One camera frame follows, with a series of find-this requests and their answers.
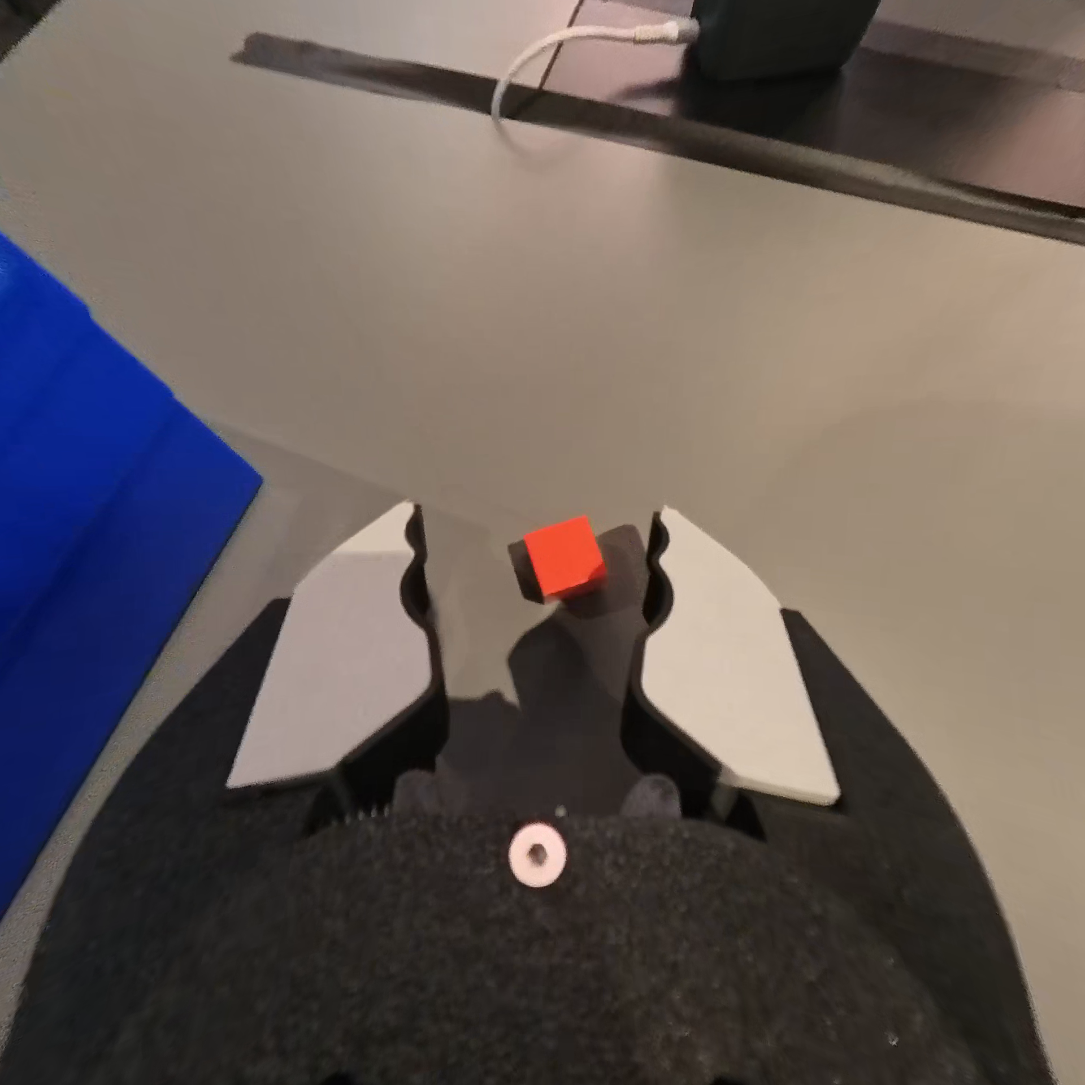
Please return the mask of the dark grey charger block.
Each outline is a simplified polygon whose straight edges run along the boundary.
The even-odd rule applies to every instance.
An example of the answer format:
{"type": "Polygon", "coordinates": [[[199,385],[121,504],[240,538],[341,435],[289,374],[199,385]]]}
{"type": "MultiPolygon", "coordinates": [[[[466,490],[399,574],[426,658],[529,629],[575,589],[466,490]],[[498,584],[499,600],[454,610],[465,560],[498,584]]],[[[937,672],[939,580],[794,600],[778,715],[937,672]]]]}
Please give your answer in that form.
{"type": "Polygon", "coordinates": [[[824,75],[854,54],[879,1],[695,1],[693,55],[712,81],[824,75]]]}

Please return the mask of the small red wooden cube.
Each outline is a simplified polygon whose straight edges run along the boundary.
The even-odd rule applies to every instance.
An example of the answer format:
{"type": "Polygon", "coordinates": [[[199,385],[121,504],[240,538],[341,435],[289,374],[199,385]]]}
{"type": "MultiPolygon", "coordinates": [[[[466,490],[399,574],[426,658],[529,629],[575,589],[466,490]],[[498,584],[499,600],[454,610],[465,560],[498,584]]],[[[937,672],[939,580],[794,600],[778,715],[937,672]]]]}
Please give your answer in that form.
{"type": "Polygon", "coordinates": [[[508,544],[521,593],[544,604],[602,590],[607,563],[589,516],[552,523],[508,544]]]}

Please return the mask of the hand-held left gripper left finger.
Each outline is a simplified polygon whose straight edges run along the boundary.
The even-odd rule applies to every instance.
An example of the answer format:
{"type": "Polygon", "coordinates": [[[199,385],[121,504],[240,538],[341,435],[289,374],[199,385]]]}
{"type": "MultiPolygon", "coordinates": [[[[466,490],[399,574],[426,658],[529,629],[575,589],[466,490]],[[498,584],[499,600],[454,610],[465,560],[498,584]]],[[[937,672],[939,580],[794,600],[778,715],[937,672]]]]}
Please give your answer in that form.
{"type": "Polygon", "coordinates": [[[225,786],[390,804],[403,775],[435,768],[449,731],[424,516],[405,501],[299,580],[225,786]]]}

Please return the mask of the large blue plastic bin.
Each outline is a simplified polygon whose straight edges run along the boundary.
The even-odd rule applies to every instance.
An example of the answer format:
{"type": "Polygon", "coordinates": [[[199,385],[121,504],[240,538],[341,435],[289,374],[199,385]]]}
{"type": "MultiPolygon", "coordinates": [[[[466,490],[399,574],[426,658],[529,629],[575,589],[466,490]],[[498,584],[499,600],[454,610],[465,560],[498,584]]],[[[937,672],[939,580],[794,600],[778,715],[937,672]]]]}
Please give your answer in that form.
{"type": "Polygon", "coordinates": [[[2,237],[2,912],[260,488],[2,237]]]}

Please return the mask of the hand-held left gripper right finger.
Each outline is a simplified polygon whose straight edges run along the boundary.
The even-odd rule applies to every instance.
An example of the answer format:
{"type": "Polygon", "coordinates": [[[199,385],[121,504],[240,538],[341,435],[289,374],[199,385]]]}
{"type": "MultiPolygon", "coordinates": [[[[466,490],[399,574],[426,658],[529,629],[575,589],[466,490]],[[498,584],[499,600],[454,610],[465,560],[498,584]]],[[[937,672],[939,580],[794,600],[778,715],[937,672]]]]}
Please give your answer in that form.
{"type": "Polygon", "coordinates": [[[682,816],[718,792],[834,807],[842,788],[765,580],[671,506],[653,514],[644,566],[620,724],[633,766],[671,780],[682,816]]]}

